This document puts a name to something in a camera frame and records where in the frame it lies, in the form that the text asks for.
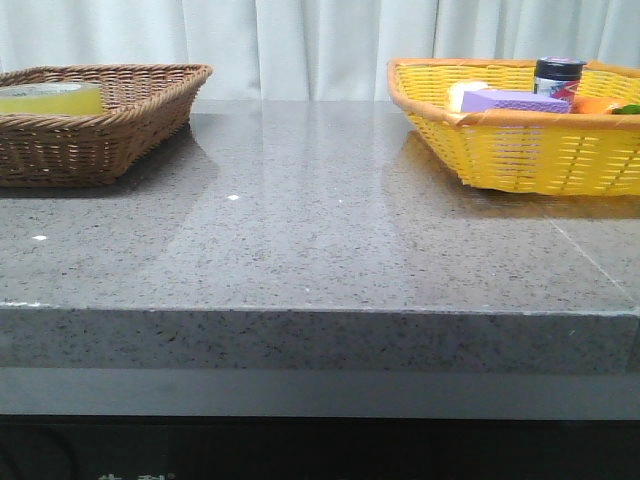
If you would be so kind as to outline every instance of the countertop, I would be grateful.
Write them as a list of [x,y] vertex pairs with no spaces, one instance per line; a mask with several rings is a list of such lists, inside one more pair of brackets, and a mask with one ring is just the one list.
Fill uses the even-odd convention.
[[463,186],[386,102],[201,102],[114,185],[0,190],[0,364],[640,370],[640,201]]

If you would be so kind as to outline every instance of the sponge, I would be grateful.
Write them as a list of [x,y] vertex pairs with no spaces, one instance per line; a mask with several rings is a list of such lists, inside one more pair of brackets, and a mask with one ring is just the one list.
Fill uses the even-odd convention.
[[515,90],[477,90],[464,92],[462,112],[484,112],[490,108],[567,113],[571,104],[565,100]]

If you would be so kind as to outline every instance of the basket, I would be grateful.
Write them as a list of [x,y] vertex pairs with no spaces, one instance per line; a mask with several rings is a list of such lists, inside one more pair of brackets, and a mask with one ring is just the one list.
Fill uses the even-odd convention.
[[35,67],[0,75],[0,86],[100,84],[99,115],[0,115],[0,186],[113,183],[189,120],[212,68],[197,64]]
[[[452,113],[449,87],[531,91],[535,60],[393,59],[389,91],[464,184],[548,195],[640,195],[640,115]],[[579,95],[640,103],[640,70],[589,62]]]

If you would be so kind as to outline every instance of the yellow object in basket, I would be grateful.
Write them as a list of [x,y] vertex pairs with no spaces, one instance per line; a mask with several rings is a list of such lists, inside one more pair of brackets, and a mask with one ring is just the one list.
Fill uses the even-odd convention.
[[97,115],[103,113],[100,85],[59,82],[2,87],[1,113]]
[[489,84],[482,80],[465,80],[454,83],[449,87],[449,110],[451,112],[460,112],[462,110],[464,92],[475,92],[487,88],[489,88]]

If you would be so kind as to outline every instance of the basket rim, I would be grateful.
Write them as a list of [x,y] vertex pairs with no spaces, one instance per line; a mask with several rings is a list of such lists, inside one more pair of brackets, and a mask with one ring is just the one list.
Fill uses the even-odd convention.
[[128,122],[145,116],[177,97],[193,89],[200,88],[213,73],[213,67],[201,63],[122,63],[122,64],[77,64],[67,66],[36,66],[0,74],[0,81],[33,73],[44,72],[95,72],[95,71],[152,71],[152,70],[193,70],[194,75],[169,85],[138,102],[123,105],[97,115],[62,115],[40,113],[7,113],[0,115],[0,128],[17,126],[25,128],[84,128],[98,127]]
[[[430,102],[413,100],[400,92],[399,66],[478,66],[503,65],[513,68],[530,68],[536,60],[496,60],[476,58],[393,58],[387,64],[389,94],[393,102],[407,112],[428,120],[443,121],[452,127],[557,127],[573,129],[640,130],[640,115],[571,114],[490,109],[485,112],[454,113]],[[588,70],[617,73],[640,78],[640,69],[622,67],[591,60]]]

